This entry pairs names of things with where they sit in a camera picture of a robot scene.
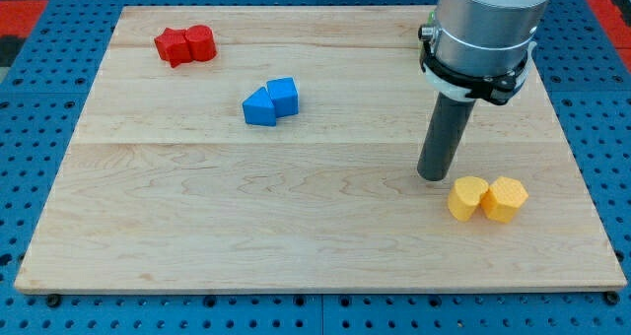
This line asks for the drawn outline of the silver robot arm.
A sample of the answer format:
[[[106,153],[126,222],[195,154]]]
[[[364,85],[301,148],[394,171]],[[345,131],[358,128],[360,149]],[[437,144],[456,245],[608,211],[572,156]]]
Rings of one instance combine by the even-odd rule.
[[[470,77],[514,70],[526,56],[549,0],[438,0],[419,34],[429,53]]]

